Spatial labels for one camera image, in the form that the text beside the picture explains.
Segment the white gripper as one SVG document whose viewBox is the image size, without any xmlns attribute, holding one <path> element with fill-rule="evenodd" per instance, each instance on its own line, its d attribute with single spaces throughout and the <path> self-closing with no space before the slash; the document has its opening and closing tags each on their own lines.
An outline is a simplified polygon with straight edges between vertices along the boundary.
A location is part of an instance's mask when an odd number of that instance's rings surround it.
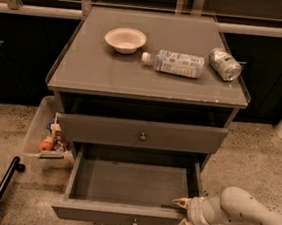
<svg viewBox="0 0 282 225">
<path fill-rule="evenodd" d="M 187 219 L 178 225 L 215 225 L 221 217 L 221 204 L 218 197 L 193 199 L 181 197 L 173 200 L 173 204 L 187 210 Z"/>
</svg>

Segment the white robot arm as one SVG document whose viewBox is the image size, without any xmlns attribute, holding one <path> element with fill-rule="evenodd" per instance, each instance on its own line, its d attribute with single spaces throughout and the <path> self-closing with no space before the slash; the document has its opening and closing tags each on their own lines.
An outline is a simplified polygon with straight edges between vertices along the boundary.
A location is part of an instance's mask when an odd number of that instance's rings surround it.
<svg viewBox="0 0 282 225">
<path fill-rule="evenodd" d="M 181 197 L 173 204 L 187 211 L 179 225 L 282 225 L 282 215 L 239 187 L 225 188 L 214 197 Z"/>
</svg>

